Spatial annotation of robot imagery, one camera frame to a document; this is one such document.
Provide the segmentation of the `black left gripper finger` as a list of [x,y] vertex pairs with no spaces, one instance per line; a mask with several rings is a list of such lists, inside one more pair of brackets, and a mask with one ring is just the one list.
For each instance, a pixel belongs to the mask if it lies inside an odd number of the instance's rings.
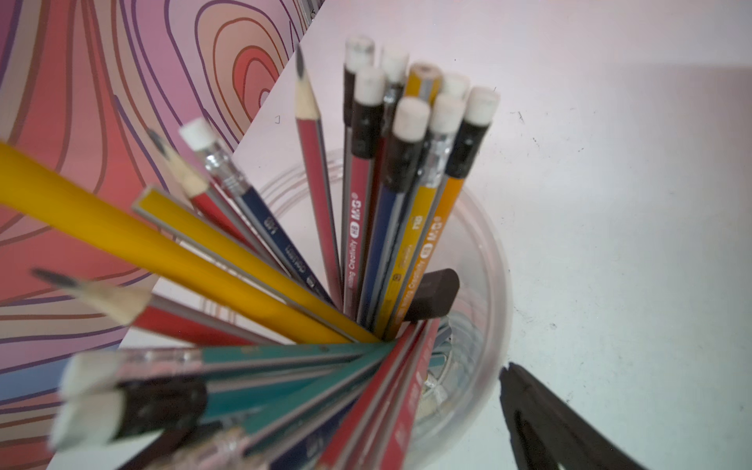
[[640,469],[524,367],[499,374],[501,409],[519,469]]

